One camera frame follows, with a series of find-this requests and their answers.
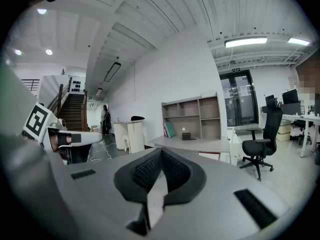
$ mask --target black office chair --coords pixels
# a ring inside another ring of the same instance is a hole
[[[274,170],[272,164],[264,162],[266,156],[271,156],[277,151],[276,136],[280,127],[282,119],[282,108],[279,107],[277,98],[270,99],[267,104],[267,114],[266,114],[266,123],[263,131],[263,139],[257,139],[255,136],[255,131],[257,129],[248,130],[252,133],[253,140],[245,140],[242,143],[243,152],[250,157],[244,156],[242,161],[250,161],[240,167],[240,169],[255,165],[258,172],[258,181],[261,181],[261,174],[259,165],[268,166],[270,172]]]
[[[309,122],[309,127],[311,127],[312,125],[314,124],[314,122]],[[299,136],[296,136],[295,139],[299,139],[299,145],[302,144],[302,142],[304,141],[304,138],[305,138],[305,130],[306,130],[306,121],[303,121],[303,120],[296,120],[293,122],[293,125],[299,127],[302,131],[302,134],[300,134]],[[307,142],[310,142],[310,145],[312,145],[312,140],[311,140],[311,137],[309,135],[310,133],[308,132],[308,137],[306,139]]]

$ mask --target white ceiling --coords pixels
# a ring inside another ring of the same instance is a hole
[[[36,8],[48,11],[40,15]],[[294,0],[57,0],[43,1],[21,16],[8,36],[7,53],[14,62],[87,68],[86,88],[93,94],[97,88],[107,91],[142,55],[194,24],[220,72],[294,66],[318,48],[316,31]],[[240,36],[268,41],[225,48],[226,40]],[[290,44],[289,37],[312,43]],[[110,83],[103,82],[118,56],[121,68]]]

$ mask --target stair railing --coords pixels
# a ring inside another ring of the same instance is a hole
[[[70,77],[69,83],[65,87],[63,84],[60,84],[59,93],[55,96],[55,98],[47,106],[47,109],[52,111],[53,113],[55,113],[55,110],[57,109],[56,115],[58,115],[61,110],[62,99],[67,94],[67,92],[70,91],[71,80],[72,80],[72,77]]]
[[[83,103],[81,105],[81,129],[83,132],[88,131],[87,124],[87,92],[84,92]]]

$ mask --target black slot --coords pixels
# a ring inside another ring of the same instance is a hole
[[[239,190],[234,194],[261,229],[276,221],[277,218],[249,190]]]
[[[95,173],[96,173],[95,170],[89,169],[89,170],[83,170],[83,171],[71,173],[70,175],[71,175],[72,179],[77,180],[77,179],[87,177],[87,176],[95,174]]]

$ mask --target white cable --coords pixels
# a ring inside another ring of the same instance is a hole
[[[116,143],[111,143],[109,145],[103,146],[101,150],[93,152],[93,157],[90,158],[90,161],[101,161],[101,159],[99,159],[99,158],[98,159],[93,159],[93,158],[96,156],[96,153],[103,151],[103,150],[106,151],[107,155],[110,157],[107,160],[111,159],[112,157],[111,157],[111,155],[109,155],[109,152],[108,152],[108,150],[106,150],[106,147],[109,147],[112,144],[116,144]]]

